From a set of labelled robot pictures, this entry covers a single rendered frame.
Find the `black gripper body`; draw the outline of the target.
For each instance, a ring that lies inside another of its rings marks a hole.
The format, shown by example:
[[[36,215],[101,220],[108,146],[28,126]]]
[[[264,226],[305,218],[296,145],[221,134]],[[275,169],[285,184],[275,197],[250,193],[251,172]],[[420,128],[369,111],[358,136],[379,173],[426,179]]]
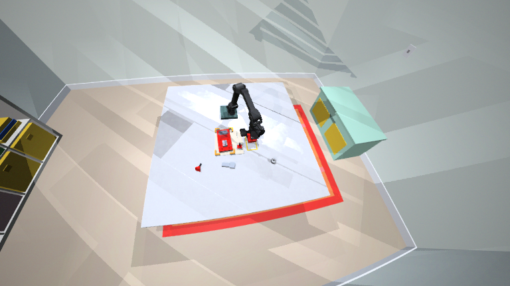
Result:
[[[253,130],[253,131],[254,131],[254,129],[250,127],[250,124],[249,124],[249,130],[247,130],[247,131],[246,131],[246,130],[245,130],[245,128],[240,129],[240,135],[241,135],[241,137],[246,136],[246,135],[247,135],[247,133],[249,133],[249,132],[250,132],[250,130]]]

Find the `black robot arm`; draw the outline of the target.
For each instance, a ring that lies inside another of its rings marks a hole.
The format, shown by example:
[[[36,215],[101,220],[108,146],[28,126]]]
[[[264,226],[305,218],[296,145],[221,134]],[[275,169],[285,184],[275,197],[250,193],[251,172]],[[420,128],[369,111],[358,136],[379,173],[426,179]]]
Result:
[[[250,119],[250,127],[254,129],[250,130],[250,138],[251,139],[259,139],[261,135],[265,133],[264,129],[260,125],[262,123],[262,116],[258,109],[255,108],[253,101],[250,97],[249,91],[243,83],[233,84],[232,85],[233,95],[231,101],[226,106],[228,110],[228,115],[235,115],[235,110],[238,108],[238,97],[241,94],[244,98],[246,106],[248,108],[248,115]],[[259,121],[258,121],[259,120]]]

